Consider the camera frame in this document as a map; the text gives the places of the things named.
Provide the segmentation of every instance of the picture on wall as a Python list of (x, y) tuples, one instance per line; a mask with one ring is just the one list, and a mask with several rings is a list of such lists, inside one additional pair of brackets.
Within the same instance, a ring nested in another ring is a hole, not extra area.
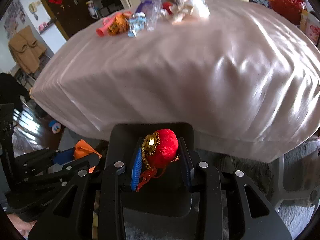
[(7, 32), (8, 40), (17, 32), (17, 28), (19, 26), (19, 23), (17, 22), (18, 16), (22, 24), (24, 24), (26, 21), (26, 14), (23, 11), (22, 4), (20, 0), (13, 0), (6, 11), (4, 21), (4, 29)]

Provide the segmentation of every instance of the mattress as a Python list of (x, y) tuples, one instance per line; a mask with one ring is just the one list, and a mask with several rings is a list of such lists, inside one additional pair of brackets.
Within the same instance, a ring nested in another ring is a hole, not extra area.
[(320, 53), (262, 5), (206, 0), (210, 17), (136, 38), (71, 37), (31, 91), (74, 132), (109, 140), (118, 123), (188, 122), (195, 147), (269, 163), (319, 128)]

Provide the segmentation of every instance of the dark wooden door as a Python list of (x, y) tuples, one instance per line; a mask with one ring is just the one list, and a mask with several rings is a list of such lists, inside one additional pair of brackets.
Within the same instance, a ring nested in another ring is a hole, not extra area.
[(62, 0), (61, 4), (45, 1), (69, 37), (95, 22), (89, 15), (88, 0)]

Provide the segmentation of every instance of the plastic wrapper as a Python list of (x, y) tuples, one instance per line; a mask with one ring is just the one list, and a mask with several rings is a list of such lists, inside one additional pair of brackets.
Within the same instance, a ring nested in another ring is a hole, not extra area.
[(160, 0), (141, 0), (136, 13), (143, 12), (145, 14), (147, 31), (152, 31), (156, 27), (161, 8), (162, 4)]
[(210, 15), (204, 0), (161, 0), (161, 2), (165, 4), (161, 15), (171, 23), (181, 22), (185, 17), (208, 18)]
[(146, 22), (146, 16), (144, 13), (135, 13), (131, 19), (128, 20), (129, 22), (129, 37), (136, 37), (138, 32), (142, 31), (144, 28), (144, 24)]

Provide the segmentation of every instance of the red fabric ball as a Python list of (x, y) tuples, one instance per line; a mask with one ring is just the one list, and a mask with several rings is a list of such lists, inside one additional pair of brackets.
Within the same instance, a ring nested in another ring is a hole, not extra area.
[(171, 3), (171, 2), (164, 2), (164, 3), (162, 4), (162, 7), (167, 10), (167, 12), (169, 13), (169, 15), (172, 15), (172, 12), (170, 11), (170, 6), (172, 6), (172, 3)]
[(156, 147), (153, 155), (147, 156), (147, 160), (151, 167), (162, 169), (175, 159), (179, 144), (173, 131), (161, 129), (157, 132), (159, 133), (160, 144)]

